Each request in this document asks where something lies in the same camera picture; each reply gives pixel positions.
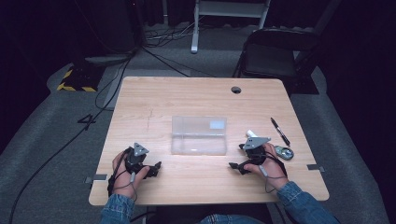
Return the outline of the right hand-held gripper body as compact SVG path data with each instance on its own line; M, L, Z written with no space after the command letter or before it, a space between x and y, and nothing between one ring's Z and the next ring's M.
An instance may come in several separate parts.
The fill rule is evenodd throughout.
M247 156L255 164L262 164L265 161L265 149L264 144L268 143L270 137L259 137L253 131L248 130L246 132L247 141L243 145L243 150L247 153Z

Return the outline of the small round green tape measure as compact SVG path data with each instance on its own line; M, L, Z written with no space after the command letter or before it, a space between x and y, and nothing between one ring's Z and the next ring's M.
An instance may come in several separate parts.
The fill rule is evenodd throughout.
M290 161L294 157L294 152L289 147L275 146L276 155L285 160Z

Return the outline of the clear plastic box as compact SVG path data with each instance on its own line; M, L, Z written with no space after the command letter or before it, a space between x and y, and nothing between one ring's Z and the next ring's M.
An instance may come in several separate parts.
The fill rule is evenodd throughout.
M172 117L171 152L176 155L223 156L227 152L227 119Z

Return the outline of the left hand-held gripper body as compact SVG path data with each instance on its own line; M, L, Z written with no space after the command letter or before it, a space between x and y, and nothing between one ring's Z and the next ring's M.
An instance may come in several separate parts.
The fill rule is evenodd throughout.
M138 143L125 149L125 167L129 174L137 174L143 167L143 161L147 157L149 150Z

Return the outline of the person's legs in jeans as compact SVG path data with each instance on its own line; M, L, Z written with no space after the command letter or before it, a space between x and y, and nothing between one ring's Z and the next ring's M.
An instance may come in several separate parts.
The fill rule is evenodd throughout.
M198 224L264 224L253 217L241 215L213 214L203 218Z

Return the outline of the yellow black striped base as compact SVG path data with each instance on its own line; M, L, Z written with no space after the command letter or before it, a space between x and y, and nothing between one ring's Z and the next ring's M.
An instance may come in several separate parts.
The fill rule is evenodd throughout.
M71 66L61 83L58 85L58 91L98 91L98 85L105 72L104 67L90 66L87 69L76 68Z

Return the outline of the person's left hand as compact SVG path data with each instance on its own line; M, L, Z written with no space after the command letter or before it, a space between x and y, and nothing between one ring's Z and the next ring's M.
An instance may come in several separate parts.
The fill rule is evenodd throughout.
M126 171L125 168L124 157L125 155L123 152L120 152L113 160L113 170L116 172L113 193L132 199L140 185L140 182L148 173L149 168L147 166L142 168L134 176L134 181L131 181L131 175Z

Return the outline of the black folding chair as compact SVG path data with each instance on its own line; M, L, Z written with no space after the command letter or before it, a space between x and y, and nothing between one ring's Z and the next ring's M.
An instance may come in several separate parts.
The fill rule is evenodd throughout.
M319 45L319 36L288 28L262 28L245 41L233 77L279 79L288 95L318 94L304 67Z

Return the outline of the person's right hand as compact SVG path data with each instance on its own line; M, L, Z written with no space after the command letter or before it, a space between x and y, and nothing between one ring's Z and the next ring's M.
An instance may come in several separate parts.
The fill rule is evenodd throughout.
M245 168L264 179L267 193L280 190L289 183L282 168L273 159L266 159L261 165L247 164Z

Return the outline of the black marker pen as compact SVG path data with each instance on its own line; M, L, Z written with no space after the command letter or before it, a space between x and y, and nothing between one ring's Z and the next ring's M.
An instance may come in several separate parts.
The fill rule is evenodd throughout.
M284 143L290 147L290 140L288 139L288 137L283 133L283 131L280 129L280 127L278 126L277 122L273 119L270 118L272 124L274 125L274 127L276 128L276 131L278 132L278 134L280 135L280 137L282 138L282 140L284 141Z

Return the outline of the white metal desk frame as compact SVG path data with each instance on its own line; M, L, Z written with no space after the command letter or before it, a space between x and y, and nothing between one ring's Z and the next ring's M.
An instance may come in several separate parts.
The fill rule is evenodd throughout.
M262 3L220 2L220 0L195 0L194 27L191 40L191 53L198 52L199 20L201 16L241 17L259 19L259 28L264 26L272 0Z

